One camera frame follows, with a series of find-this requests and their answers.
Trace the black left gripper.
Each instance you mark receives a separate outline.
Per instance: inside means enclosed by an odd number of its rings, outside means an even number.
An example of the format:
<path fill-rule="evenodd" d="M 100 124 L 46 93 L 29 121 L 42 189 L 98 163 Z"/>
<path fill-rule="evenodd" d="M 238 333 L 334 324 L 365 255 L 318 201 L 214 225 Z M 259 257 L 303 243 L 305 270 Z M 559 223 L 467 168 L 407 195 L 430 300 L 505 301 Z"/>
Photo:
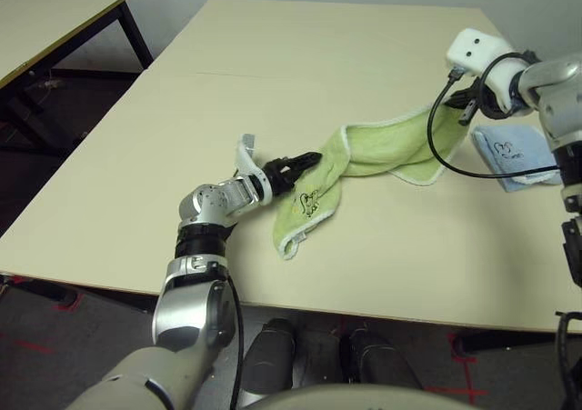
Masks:
<path fill-rule="evenodd" d="M 291 191 L 298 178 L 307 170 L 318 165 L 322 155 L 306 152 L 296 157 L 277 158 L 267 162 L 262 170 L 266 175 L 274 197 Z"/>

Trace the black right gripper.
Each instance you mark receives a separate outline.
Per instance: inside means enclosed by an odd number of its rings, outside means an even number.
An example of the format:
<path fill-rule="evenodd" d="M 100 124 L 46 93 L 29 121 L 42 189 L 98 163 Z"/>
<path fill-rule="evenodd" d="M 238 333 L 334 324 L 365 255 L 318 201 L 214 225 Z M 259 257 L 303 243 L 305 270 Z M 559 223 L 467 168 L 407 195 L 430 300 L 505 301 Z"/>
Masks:
<path fill-rule="evenodd" d="M 497 104 L 495 93 L 487 85 L 481 83 L 480 77 L 475 79 L 472 87 L 455 91 L 447 98 L 444 105 L 451 108 L 465 108 L 458 119 L 458 123 L 462 126 L 471 124 L 478 109 L 486 117 L 503 116 L 503 111 Z"/>

